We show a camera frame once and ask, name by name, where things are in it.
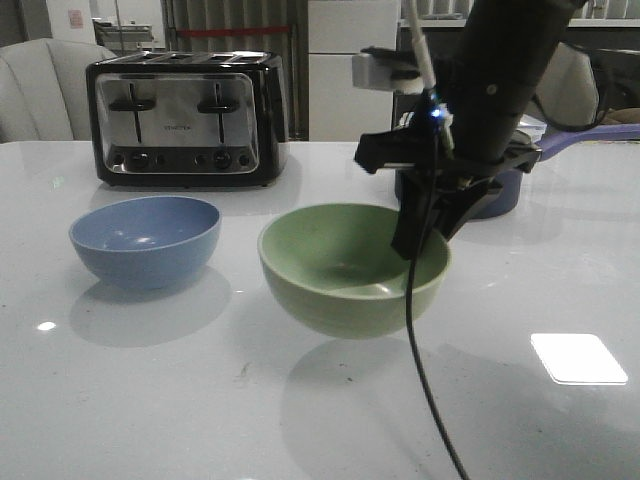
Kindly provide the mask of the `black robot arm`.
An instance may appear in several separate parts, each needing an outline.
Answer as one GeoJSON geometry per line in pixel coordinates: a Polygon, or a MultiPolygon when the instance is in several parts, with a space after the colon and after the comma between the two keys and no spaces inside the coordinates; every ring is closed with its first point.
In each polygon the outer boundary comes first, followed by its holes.
{"type": "Polygon", "coordinates": [[[431,231],[451,239],[502,192],[498,175],[528,172],[534,155],[509,143],[578,1],[477,1],[451,58],[436,67],[405,12],[422,92],[407,126],[364,134],[355,153],[368,173],[397,170],[400,210],[392,248],[417,257],[431,231]]]}

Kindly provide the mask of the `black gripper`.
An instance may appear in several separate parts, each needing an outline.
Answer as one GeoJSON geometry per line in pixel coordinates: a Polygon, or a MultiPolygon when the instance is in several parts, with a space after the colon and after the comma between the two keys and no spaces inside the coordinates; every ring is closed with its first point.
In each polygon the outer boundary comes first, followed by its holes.
{"type": "Polygon", "coordinates": [[[508,172],[528,173],[541,149],[518,130],[522,110],[494,102],[420,102],[408,124],[361,136],[354,160],[367,173],[394,169],[399,201],[393,249],[404,259],[423,250],[441,196],[435,229],[447,240],[502,192],[508,172]]]}

